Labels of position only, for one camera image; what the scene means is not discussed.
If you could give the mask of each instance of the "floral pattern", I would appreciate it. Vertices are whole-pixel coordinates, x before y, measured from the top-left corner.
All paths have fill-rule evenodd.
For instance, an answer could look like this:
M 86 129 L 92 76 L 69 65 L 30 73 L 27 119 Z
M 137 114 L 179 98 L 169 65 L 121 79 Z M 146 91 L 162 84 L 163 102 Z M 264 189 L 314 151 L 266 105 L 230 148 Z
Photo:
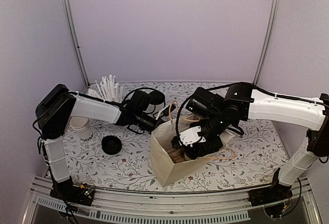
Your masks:
M 166 102 L 182 101 L 201 86 L 216 83 L 123 83 L 124 92 L 140 87 L 152 87 L 166 95 Z M 222 96 L 226 90 L 217 91 Z M 74 182 L 86 182 L 102 188 L 136 191 L 190 192 L 238 189 L 271 182 L 274 171 L 287 161 L 287 154 L 271 121 L 240 122 L 245 131 L 229 144 L 237 158 L 212 160 L 193 174 L 162 187 L 149 163 L 150 134 L 135 134 L 125 127 L 90 120 L 94 137 L 83 142 L 69 128 L 64 137 L 68 170 Z M 122 141 L 122 150 L 113 156 L 102 151 L 104 136 L 115 135 Z M 232 157 L 228 151 L 218 157 Z

